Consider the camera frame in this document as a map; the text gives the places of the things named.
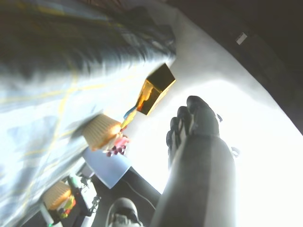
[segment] dark floor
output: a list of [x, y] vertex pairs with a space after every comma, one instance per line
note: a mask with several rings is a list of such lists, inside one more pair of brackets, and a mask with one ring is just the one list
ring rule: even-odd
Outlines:
[[[149, 226], [152, 219], [154, 209], [143, 198], [133, 192], [125, 181], [127, 181], [138, 193], [146, 197], [154, 206], [157, 205], [160, 194], [143, 178], [141, 178], [131, 168], [112, 189], [108, 189], [97, 177], [93, 176], [92, 181], [95, 185], [97, 194], [101, 196], [101, 202], [97, 210], [97, 214], [92, 227], [104, 227], [107, 217], [107, 212], [111, 204], [120, 197], [131, 199], [137, 209], [140, 221], [144, 226]], [[43, 220], [41, 213], [33, 216], [23, 227], [45, 227], [46, 223]]]

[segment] gray shoe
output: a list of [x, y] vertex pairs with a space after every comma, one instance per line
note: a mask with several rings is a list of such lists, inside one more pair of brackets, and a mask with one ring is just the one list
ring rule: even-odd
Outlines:
[[143, 226], [135, 204], [128, 198], [116, 200], [109, 208], [105, 227]]

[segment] white cord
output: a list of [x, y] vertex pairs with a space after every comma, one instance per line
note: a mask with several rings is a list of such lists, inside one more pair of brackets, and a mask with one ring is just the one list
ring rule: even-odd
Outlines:
[[137, 195], [139, 195], [142, 199], [145, 199], [151, 206], [154, 210], [156, 210], [155, 206], [147, 199], [145, 198], [144, 196], [142, 196], [139, 192], [137, 192], [135, 189], [133, 189], [133, 187], [125, 180], [121, 179], [122, 181], [124, 181], [125, 183], [127, 183], [127, 185], [130, 187], [130, 189], [136, 193]]

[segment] robotic hand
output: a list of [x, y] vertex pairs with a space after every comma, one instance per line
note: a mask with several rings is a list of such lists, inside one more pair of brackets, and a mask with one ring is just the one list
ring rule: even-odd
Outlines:
[[234, 227], [235, 167], [216, 115], [190, 96], [170, 128], [170, 177], [151, 227]]

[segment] gold box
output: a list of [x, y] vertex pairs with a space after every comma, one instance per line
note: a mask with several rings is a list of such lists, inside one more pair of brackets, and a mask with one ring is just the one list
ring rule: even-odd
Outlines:
[[143, 84], [136, 104], [137, 111], [149, 115], [175, 82], [166, 64], [154, 71]]

